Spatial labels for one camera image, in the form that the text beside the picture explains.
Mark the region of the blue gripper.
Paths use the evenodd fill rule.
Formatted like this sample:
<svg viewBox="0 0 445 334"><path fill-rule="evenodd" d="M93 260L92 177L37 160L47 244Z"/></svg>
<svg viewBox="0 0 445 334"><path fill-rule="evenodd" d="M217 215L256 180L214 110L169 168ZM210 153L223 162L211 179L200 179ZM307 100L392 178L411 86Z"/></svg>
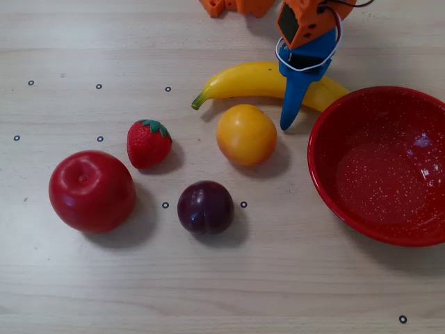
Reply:
<svg viewBox="0 0 445 334"><path fill-rule="evenodd" d="M286 131L296 119L311 82L320 81L337 50L337 30L332 29L307 44L290 50L280 38L276 45L279 71L286 77L280 127Z"/></svg>

